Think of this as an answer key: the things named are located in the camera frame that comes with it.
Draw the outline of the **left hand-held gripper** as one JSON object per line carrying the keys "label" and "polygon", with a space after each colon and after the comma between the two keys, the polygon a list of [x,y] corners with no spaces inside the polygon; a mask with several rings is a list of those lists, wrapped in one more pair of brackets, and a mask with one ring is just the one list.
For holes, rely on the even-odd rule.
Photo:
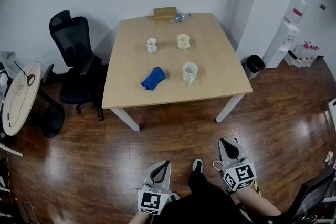
{"label": "left hand-held gripper", "polygon": [[142,178],[145,184],[138,189],[138,211],[159,215],[167,203],[171,191],[171,162],[161,161],[149,167]]}

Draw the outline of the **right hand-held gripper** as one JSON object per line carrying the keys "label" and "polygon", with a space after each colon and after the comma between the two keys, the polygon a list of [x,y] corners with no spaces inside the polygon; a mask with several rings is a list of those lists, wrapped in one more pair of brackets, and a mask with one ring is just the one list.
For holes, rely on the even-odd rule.
{"label": "right hand-held gripper", "polygon": [[[231,162],[239,162],[246,157],[243,147],[236,138],[231,140],[221,138],[218,141],[220,160],[224,166]],[[225,170],[223,180],[231,191],[250,187],[256,180],[257,175],[254,163],[244,160],[239,164]]]}

